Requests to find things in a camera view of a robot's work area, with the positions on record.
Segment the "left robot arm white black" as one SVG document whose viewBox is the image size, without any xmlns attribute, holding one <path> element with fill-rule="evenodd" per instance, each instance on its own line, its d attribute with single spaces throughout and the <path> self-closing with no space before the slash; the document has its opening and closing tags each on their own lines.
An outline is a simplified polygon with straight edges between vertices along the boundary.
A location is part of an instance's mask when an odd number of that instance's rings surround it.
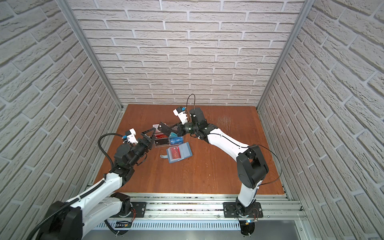
<svg viewBox="0 0 384 240">
<path fill-rule="evenodd" d="M 29 240 L 81 240 L 101 222 L 116 214 L 132 212 L 130 197 L 117 190 L 133 176 L 134 166 L 151 150 L 155 137 L 145 131 L 135 138 L 133 129 L 120 136 L 122 145 L 112 159 L 107 157 L 111 170 L 89 189 L 66 202 L 53 203 L 46 215 L 28 235 Z"/>
</svg>

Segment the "blue leather card holder wallet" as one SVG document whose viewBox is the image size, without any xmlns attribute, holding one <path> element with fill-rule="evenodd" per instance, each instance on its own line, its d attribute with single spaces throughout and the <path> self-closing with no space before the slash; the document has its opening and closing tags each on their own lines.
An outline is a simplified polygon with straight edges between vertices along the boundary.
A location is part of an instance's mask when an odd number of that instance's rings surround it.
<svg viewBox="0 0 384 240">
<path fill-rule="evenodd" d="M 160 155 L 162 159 L 167 159 L 170 164 L 176 163 L 193 156 L 189 143 L 184 143 L 178 146 L 171 146 L 167 149 L 165 155 Z"/>
</svg>

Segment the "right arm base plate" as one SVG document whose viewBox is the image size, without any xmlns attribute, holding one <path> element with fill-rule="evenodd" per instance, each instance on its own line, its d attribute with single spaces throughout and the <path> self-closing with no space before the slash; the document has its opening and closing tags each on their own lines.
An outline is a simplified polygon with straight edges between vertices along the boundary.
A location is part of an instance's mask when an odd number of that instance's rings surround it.
<svg viewBox="0 0 384 240">
<path fill-rule="evenodd" d="M 259 202 L 253 202 L 248 207 L 244 207 L 240 203 L 224 202 L 223 203 L 225 218 L 263 218 L 263 210 Z"/>
</svg>

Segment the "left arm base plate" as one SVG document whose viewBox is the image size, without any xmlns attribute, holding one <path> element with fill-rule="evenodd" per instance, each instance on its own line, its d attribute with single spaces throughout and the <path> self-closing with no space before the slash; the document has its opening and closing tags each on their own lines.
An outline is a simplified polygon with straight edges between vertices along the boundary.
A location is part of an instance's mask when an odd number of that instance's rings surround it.
<svg viewBox="0 0 384 240">
<path fill-rule="evenodd" d="M 113 218 L 143 218 L 146 212 L 146 202 L 125 202 L 121 210 Z"/>
</svg>

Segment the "black card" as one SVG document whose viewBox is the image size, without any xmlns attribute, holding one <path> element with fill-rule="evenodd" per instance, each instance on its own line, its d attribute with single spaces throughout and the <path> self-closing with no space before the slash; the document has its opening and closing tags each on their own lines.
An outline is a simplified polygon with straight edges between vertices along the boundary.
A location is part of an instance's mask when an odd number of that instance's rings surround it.
<svg viewBox="0 0 384 240">
<path fill-rule="evenodd" d="M 169 137 L 172 133 L 172 128 L 167 126 L 165 123 L 163 122 L 160 122 L 159 123 L 159 127 L 158 127 L 158 130 L 164 134 L 165 136 Z"/>
</svg>

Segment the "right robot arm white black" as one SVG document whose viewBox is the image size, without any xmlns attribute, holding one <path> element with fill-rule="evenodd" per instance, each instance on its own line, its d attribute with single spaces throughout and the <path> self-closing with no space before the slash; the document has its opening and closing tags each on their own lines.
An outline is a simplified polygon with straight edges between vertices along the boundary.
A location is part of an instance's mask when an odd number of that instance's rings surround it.
<svg viewBox="0 0 384 240">
<path fill-rule="evenodd" d="M 181 121 L 177 124 L 178 136 L 194 135 L 218 147 L 235 160 L 238 177 L 242 183 L 236 199 L 237 210 L 242 216 L 248 215 L 254 207 L 259 186 L 269 172 L 260 147 L 241 143 L 225 134 L 219 127 L 209 124 L 200 108 L 187 112 L 186 107 L 178 107 L 173 110 L 173 113 Z"/>
</svg>

